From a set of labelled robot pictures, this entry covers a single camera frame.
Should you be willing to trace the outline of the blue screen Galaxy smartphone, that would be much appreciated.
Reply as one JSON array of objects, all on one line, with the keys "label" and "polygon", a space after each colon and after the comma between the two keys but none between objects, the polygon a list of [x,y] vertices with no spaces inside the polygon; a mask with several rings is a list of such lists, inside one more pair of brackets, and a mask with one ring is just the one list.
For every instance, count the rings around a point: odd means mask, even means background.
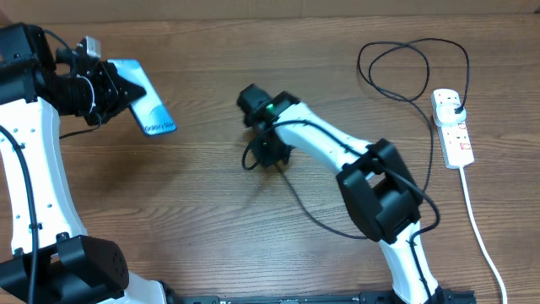
[{"label": "blue screen Galaxy smartphone", "polygon": [[133,101],[129,108],[139,127],[147,136],[172,133],[176,124],[151,84],[140,62],[135,59],[109,59],[118,74],[131,83],[143,87],[146,95]]}]

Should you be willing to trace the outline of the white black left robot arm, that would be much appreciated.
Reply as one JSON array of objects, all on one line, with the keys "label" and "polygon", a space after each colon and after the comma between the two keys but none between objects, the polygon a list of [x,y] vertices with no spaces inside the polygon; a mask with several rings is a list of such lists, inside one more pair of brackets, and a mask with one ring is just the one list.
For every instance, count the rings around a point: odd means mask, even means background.
[{"label": "white black left robot arm", "polygon": [[82,117],[94,131],[129,110],[148,136],[176,124],[137,60],[102,60],[92,37],[52,50],[50,36],[25,23],[1,30],[1,157],[13,212],[1,286],[27,303],[175,303],[166,283],[127,267],[116,243],[88,234],[68,186],[60,121]]}]

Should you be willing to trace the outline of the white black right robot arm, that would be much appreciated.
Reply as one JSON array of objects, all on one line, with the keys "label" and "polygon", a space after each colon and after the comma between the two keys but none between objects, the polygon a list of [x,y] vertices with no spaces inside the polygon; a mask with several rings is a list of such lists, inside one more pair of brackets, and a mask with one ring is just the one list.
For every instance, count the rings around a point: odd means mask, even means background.
[{"label": "white black right robot arm", "polygon": [[355,138],[317,116],[299,98],[276,96],[250,84],[236,101],[254,139],[246,149],[258,166],[287,164],[293,149],[321,162],[334,176],[349,217],[365,239],[380,245],[391,270],[392,295],[402,303],[437,303],[441,288],[430,273],[420,224],[429,197],[412,178],[396,147]]}]

